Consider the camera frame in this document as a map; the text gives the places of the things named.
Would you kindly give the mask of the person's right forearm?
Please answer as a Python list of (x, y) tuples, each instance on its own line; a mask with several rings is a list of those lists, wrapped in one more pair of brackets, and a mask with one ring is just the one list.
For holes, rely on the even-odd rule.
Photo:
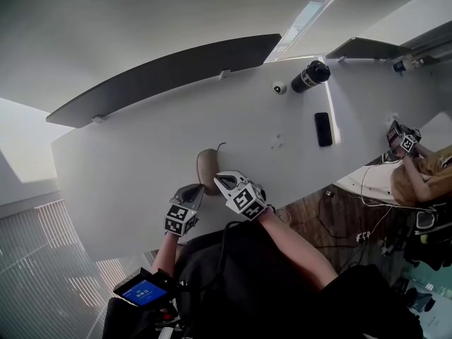
[(258, 221), (277, 248), (317, 290), (322, 290), (338, 277), (327, 258), (305, 238), (285, 225), (271, 206), (259, 215)]

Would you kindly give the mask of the black smartphone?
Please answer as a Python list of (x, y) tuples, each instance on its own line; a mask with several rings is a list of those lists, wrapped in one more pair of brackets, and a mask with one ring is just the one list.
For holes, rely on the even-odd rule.
[(333, 138), (328, 113), (327, 112), (315, 113), (314, 121), (316, 125), (316, 133), (319, 146), (320, 147), (331, 146), (333, 144)]

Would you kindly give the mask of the black water bottle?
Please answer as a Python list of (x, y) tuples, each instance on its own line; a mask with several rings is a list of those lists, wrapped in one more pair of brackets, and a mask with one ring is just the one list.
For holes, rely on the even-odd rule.
[(307, 67), (292, 79), (291, 87), (296, 93), (314, 88), (325, 83), (331, 76), (331, 71), (322, 61), (314, 60)]

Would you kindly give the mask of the long dark desk divider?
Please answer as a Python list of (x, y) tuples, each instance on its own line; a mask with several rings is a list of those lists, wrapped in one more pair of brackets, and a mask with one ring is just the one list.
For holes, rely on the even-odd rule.
[(46, 117), (75, 129), (129, 105), (191, 83), (261, 66), (281, 40), (279, 34), (254, 35), (185, 49), (146, 62), (81, 93)]

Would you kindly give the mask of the white plastic bottle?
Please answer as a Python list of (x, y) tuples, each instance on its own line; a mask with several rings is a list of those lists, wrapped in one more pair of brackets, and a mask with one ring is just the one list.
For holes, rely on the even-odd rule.
[(402, 74), (405, 71), (412, 71), (424, 64), (423, 59), (401, 59), (392, 65), (396, 73)]

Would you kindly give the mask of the person's left forearm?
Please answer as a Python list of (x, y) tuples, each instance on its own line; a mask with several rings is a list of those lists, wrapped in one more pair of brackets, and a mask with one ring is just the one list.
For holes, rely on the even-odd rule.
[(166, 232), (162, 245), (153, 261), (151, 273), (155, 274), (159, 270), (164, 271), (168, 276), (173, 277), (175, 265), (185, 244), (179, 243), (179, 236)]

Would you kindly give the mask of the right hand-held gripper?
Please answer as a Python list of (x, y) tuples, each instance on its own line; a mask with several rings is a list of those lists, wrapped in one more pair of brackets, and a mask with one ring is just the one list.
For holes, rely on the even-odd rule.
[(237, 170), (218, 172), (214, 178), (220, 193), (227, 200), (226, 206), (236, 214), (252, 221), (267, 208), (267, 205), (260, 189), (253, 183), (238, 188), (232, 195), (233, 186), (246, 181), (247, 178)]

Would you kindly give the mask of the window blinds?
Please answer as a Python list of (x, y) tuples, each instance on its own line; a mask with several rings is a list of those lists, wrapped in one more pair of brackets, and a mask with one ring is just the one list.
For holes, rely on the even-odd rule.
[(0, 219), (0, 339), (101, 339), (114, 286), (147, 265), (92, 261), (63, 200)]

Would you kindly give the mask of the beige clamshell case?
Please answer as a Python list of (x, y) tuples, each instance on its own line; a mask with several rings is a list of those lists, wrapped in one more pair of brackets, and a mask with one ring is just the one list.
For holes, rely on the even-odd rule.
[(218, 145), (217, 148), (208, 148), (201, 151), (196, 158), (196, 173), (199, 184), (204, 185), (205, 194), (209, 196), (218, 196), (219, 188), (214, 182), (215, 175), (220, 172), (218, 163), (218, 151), (225, 142)]

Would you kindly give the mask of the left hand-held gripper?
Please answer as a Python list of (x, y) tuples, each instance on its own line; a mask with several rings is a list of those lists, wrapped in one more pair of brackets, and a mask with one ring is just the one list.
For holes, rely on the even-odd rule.
[(183, 237), (198, 222), (197, 212), (205, 193), (202, 184), (179, 188), (169, 202), (165, 216), (165, 231)]

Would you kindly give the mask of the black and white bag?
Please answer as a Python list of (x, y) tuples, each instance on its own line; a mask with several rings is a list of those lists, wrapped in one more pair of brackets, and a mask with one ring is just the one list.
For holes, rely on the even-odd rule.
[(452, 199), (416, 210), (404, 259), (414, 267), (425, 263), (435, 271), (452, 266)]

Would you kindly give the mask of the black recorder with blue screen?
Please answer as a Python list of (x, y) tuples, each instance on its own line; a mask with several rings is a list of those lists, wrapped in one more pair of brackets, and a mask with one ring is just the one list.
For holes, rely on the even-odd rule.
[(176, 282), (166, 272), (139, 268), (117, 284), (113, 293), (139, 308), (157, 310), (173, 300), (177, 290)]

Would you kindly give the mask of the short dark desk divider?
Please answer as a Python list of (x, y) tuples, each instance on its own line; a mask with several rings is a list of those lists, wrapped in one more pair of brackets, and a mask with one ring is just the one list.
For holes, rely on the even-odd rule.
[(396, 59), (411, 54), (412, 49), (361, 37), (352, 37), (333, 51), (326, 59)]

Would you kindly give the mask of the person's black clothing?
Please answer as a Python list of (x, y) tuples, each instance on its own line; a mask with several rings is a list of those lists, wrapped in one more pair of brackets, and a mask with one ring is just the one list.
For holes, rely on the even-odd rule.
[(317, 290), (259, 223), (189, 241), (174, 279), (181, 330), (171, 339), (423, 339), (420, 320), (376, 266)]

